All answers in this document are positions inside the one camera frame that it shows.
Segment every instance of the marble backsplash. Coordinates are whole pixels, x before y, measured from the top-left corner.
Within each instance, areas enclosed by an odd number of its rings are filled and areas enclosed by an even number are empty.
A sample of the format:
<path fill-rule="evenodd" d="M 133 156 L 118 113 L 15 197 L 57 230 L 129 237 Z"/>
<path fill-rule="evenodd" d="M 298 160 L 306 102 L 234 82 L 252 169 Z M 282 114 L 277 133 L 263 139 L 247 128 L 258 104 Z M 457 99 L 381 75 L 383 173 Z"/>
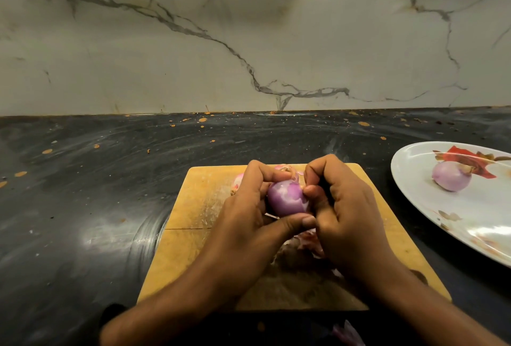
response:
<path fill-rule="evenodd" d="M 0 115 L 511 104 L 511 0 L 0 0 Z"/>

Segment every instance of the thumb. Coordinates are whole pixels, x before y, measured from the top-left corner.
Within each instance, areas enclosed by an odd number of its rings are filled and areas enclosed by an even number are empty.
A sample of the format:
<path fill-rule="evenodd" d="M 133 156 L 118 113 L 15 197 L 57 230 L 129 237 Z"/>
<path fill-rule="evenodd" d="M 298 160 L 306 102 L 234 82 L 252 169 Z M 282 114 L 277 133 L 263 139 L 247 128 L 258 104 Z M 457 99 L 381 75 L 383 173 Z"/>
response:
<path fill-rule="evenodd" d="M 318 226 L 337 224 L 337 215 L 330 206 L 327 195 L 321 186 L 310 185 L 303 189 L 303 194 L 309 199 L 316 214 Z"/>
<path fill-rule="evenodd" d="M 261 227 L 258 234 L 277 252 L 284 242 L 292 239 L 294 235 L 315 227 L 316 219 L 313 215 L 298 213 L 282 217 L 269 225 Z"/>

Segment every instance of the wooden cutting board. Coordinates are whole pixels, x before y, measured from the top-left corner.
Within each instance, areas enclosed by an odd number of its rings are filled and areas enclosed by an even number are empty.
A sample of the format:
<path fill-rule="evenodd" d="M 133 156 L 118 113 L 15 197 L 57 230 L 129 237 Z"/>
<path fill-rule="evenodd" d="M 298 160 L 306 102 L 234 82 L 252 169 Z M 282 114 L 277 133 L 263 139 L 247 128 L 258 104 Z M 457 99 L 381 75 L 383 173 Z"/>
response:
<path fill-rule="evenodd" d="M 291 164 L 303 171 L 305 164 Z M 449 300 L 451 297 L 417 246 L 401 226 L 373 182 L 360 165 L 349 168 L 374 192 L 392 250 L 408 268 L 422 274 L 427 283 Z M 209 229 L 229 197 L 234 177 L 245 165 L 193 167 L 188 170 L 159 246 L 142 286 L 138 301 L 174 281 L 192 263 Z M 366 310 L 367 306 L 344 287 L 339 278 L 316 271 L 272 269 L 237 302 L 237 311 L 271 310 Z"/>

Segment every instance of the countertop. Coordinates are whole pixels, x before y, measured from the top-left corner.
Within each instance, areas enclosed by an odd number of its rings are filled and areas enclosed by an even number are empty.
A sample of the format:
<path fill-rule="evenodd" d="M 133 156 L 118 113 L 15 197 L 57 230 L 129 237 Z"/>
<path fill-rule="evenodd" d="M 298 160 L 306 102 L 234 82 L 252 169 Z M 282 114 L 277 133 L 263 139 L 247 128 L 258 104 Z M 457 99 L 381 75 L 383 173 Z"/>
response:
<path fill-rule="evenodd" d="M 0 337 L 54 344 L 134 304 L 190 167 L 333 153 L 364 168 L 453 303 L 511 342 L 511 269 L 423 217 L 390 174 L 407 144 L 511 152 L 510 135 L 509 107 L 0 118 Z"/>

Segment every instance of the hand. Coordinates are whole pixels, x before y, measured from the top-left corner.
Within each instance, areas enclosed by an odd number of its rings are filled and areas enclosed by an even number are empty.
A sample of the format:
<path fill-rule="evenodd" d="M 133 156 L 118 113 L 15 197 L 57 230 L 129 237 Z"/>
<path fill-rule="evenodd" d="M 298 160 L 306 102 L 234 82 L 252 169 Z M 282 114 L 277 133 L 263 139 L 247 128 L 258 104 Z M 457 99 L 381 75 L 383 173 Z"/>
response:
<path fill-rule="evenodd" d="M 251 161 L 236 194 L 226 199 L 213 229 L 192 265 L 212 280 L 224 300 L 242 295 L 262 275 L 288 239 L 316 227 L 310 214 L 294 214 L 264 224 L 264 198 L 271 183 L 291 178 Z"/>
<path fill-rule="evenodd" d="M 346 277 L 374 290 L 389 270 L 402 265 L 392 252 L 371 188 L 335 155 L 313 160 L 305 168 L 306 187 L 326 256 Z M 324 177 L 334 206 L 318 185 Z"/>

